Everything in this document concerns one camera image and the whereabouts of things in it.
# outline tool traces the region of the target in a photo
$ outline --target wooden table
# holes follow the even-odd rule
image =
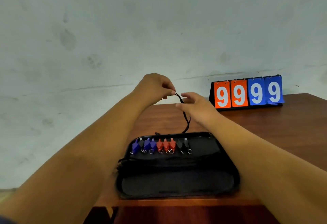
[[[310,94],[285,95],[283,107],[221,112],[254,134],[327,171],[327,101]],[[137,120],[128,143],[144,135],[182,132],[186,121],[174,104],[149,107]],[[191,121],[188,132],[206,131]],[[115,191],[115,173],[108,179],[96,206],[218,206],[260,205],[242,184],[233,195],[177,199],[120,199]]]

